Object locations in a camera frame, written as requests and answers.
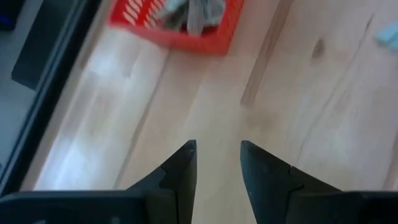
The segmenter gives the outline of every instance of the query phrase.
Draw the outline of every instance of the red plastic basket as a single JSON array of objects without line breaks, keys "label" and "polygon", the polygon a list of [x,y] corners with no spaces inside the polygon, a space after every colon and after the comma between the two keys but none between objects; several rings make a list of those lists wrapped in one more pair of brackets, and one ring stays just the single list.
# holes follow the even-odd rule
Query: red plastic basket
[{"label": "red plastic basket", "polygon": [[205,29],[200,37],[186,32],[160,29],[150,15],[163,8],[164,0],[116,0],[108,24],[168,47],[204,54],[224,55],[231,44],[244,0],[225,0],[226,9],[218,27]]}]

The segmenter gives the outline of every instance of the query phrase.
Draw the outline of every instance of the basket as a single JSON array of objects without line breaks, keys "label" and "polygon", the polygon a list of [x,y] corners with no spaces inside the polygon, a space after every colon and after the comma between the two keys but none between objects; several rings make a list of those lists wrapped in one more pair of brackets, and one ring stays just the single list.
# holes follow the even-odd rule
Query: basket
[{"label": "basket", "polygon": [[131,32],[167,47],[191,52],[225,55],[238,23],[244,0],[225,0],[224,16],[218,27],[207,28],[200,37],[186,31],[172,31],[156,27],[151,15],[163,8],[164,0],[116,0],[108,24]]}]

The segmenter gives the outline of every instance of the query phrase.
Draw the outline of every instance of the black object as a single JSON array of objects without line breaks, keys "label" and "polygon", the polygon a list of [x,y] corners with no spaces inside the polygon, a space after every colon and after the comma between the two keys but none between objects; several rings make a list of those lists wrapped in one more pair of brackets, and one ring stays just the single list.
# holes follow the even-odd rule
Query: black object
[{"label": "black object", "polygon": [[258,224],[398,223],[398,194],[341,192],[249,141],[241,166]]},{"label": "black object", "polygon": [[11,78],[33,90],[43,75],[57,41],[65,35],[65,23],[71,23],[79,8],[91,0],[43,0]]},{"label": "black object", "polygon": [[0,30],[14,30],[25,0],[0,0]]},{"label": "black object", "polygon": [[101,0],[73,2],[41,71],[34,102],[16,145],[4,165],[0,176],[1,195],[19,191]]},{"label": "black object", "polygon": [[196,141],[127,190],[21,192],[0,199],[0,223],[191,223]]}]

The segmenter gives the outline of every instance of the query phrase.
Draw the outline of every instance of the wooden floor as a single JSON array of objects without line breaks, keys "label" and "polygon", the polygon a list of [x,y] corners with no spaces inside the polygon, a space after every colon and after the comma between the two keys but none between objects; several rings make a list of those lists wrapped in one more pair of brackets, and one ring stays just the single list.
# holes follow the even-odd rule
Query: wooden floor
[{"label": "wooden floor", "polygon": [[104,26],[65,87],[23,190],[125,189],[198,142],[193,223],[254,223],[248,139],[342,190],[398,189],[398,57],[374,34],[396,0],[246,0],[229,54]]}]

